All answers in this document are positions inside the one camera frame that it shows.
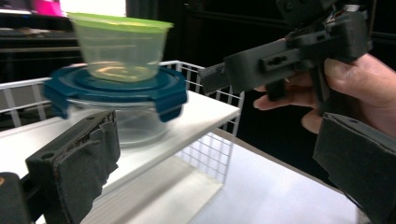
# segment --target blue lid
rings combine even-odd
[[[152,102],[162,122],[179,116],[182,105],[187,102],[184,76],[164,67],[160,67],[154,78],[139,82],[93,77],[86,65],[64,67],[51,76],[52,79],[44,83],[44,95],[52,101],[54,113],[64,119],[68,117],[68,100],[130,105],[131,109],[134,103]]]

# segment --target green plastic container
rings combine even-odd
[[[155,77],[172,23],[67,13],[94,77],[136,82]]]

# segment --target pink object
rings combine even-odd
[[[35,11],[39,15],[62,17],[61,3],[59,1],[35,0]]]

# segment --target human hand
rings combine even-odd
[[[336,60],[325,61],[324,70],[329,86],[335,91],[356,99],[353,118],[358,119],[382,133],[396,138],[396,72],[377,58],[365,54],[353,64]],[[318,133],[321,116],[318,115],[317,99],[308,73],[297,74],[287,83],[288,96],[276,102],[267,95],[254,102],[260,110],[269,110],[285,105],[302,105],[313,108],[303,116],[303,126]],[[265,91],[259,87],[256,91]]]

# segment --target green container rim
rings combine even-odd
[[[173,27],[172,23],[166,21],[152,21],[79,12],[67,12],[67,17],[77,25],[117,31],[146,32],[158,29],[167,30]]]

